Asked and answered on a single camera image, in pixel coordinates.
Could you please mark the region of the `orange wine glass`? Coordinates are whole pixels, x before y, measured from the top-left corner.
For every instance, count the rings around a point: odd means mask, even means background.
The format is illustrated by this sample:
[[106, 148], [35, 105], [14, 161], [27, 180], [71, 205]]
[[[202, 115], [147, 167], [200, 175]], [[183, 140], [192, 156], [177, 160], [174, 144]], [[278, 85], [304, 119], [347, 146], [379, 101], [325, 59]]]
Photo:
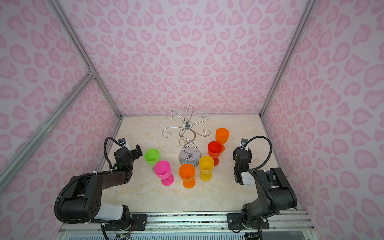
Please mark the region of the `orange wine glass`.
[[228, 141], [229, 136], [230, 132], [226, 128], [219, 128], [216, 130], [216, 141], [222, 145], [222, 152], [225, 151], [224, 144]]
[[183, 181], [183, 186], [187, 189], [191, 189], [195, 186], [196, 170], [195, 167], [191, 164], [183, 164], [179, 168], [179, 175]]

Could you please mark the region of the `green wine glass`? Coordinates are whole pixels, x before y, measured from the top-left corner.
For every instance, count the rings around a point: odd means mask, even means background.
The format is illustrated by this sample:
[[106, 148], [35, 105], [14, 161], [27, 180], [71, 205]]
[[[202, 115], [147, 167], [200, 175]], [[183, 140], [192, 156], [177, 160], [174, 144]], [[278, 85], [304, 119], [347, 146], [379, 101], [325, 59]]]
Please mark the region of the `green wine glass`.
[[149, 149], [144, 154], [146, 162], [152, 166], [152, 171], [155, 172], [155, 166], [161, 161], [160, 152], [157, 149]]

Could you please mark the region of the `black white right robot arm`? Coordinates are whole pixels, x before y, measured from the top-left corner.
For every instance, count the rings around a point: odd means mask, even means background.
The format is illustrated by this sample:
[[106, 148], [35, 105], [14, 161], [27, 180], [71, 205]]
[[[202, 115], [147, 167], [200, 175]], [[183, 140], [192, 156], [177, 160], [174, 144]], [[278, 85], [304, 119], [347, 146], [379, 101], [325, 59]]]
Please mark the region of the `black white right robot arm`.
[[243, 205], [241, 224], [246, 228], [261, 228], [267, 218], [277, 216], [281, 211], [297, 207], [297, 196], [281, 168], [269, 170], [251, 169], [252, 153], [243, 147], [233, 152], [235, 182], [240, 185], [254, 183], [258, 198]]

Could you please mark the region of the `orange wine glass back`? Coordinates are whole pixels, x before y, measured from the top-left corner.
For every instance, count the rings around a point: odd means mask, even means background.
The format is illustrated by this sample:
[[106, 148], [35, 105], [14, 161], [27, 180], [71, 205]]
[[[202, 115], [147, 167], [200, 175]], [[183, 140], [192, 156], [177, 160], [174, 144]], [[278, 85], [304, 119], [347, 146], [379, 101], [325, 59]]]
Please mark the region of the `orange wine glass back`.
[[226, 128], [219, 128], [216, 130], [216, 141], [222, 145], [222, 152], [225, 151], [224, 144], [228, 141], [229, 136], [230, 132]]

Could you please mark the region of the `pink wine glass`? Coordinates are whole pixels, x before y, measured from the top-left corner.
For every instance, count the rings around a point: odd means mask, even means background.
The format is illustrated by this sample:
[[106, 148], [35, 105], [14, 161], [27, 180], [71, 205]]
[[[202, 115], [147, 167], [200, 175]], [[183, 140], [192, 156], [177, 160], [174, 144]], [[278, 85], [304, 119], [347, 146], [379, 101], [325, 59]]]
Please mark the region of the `pink wine glass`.
[[168, 161], [160, 161], [154, 167], [155, 174], [161, 179], [164, 186], [168, 187], [174, 183], [171, 164]]

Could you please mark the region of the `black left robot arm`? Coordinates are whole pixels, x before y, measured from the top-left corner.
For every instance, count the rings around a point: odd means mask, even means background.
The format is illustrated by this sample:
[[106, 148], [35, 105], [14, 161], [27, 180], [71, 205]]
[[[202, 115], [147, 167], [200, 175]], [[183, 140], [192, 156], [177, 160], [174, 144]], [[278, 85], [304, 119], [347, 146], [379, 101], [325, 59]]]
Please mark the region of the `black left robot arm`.
[[115, 169], [72, 177], [55, 201], [56, 218], [66, 224], [110, 223], [128, 228], [132, 224], [129, 208], [104, 203], [102, 192], [127, 184], [133, 175], [134, 160], [142, 155], [139, 145], [133, 150], [122, 147], [114, 153]]

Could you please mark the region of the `red wine glass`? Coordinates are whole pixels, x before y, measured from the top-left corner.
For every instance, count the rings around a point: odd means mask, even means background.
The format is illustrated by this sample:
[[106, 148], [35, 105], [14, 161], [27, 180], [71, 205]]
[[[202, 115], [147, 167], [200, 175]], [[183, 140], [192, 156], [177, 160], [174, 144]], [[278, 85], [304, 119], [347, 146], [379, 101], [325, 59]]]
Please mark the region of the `red wine glass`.
[[208, 154], [214, 159], [214, 166], [219, 164], [219, 156], [223, 151], [223, 145], [217, 141], [212, 141], [208, 144]]

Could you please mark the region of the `chrome wire wine glass rack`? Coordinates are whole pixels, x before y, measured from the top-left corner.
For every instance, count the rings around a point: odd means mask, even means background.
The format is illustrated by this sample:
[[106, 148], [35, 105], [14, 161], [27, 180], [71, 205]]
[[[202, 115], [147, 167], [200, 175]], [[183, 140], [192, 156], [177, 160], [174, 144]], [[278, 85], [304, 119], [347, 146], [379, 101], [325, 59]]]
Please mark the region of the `chrome wire wine glass rack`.
[[198, 133], [193, 129], [195, 125], [202, 124], [208, 121], [211, 118], [209, 113], [204, 113], [201, 115], [201, 120], [194, 123], [192, 118], [194, 116], [194, 107], [187, 105], [184, 107], [184, 113], [187, 114], [186, 117], [182, 117], [176, 111], [168, 111], [166, 117], [168, 120], [172, 120], [174, 117], [178, 117], [181, 120], [181, 125], [179, 127], [166, 127], [162, 131], [162, 136], [164, 138], [170, 138], [173, 133], [172, 130], [178, 130], [179, 135], [179, 145], [182, 148], [179, 161], [181, 165], [191, 164], [194, 167], [197, 167], [200, 162], [202, 154], [195, 143], [197, 136], [206, 138], [211, 135], [211, 131], [208, 129], [203, 129], [202, 133]]

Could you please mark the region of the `yellow wine glass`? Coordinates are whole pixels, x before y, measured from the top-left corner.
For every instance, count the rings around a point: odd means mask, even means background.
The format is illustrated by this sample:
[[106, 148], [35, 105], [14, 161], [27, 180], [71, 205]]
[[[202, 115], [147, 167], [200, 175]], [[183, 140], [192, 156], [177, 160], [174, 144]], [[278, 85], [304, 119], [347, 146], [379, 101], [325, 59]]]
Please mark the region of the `yellow wine glass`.
[[208, 182], [212, 179], [212, 171], [214, 169], [214, 159], [210, 156], [203, 156], [199, 161], [200, 179]]

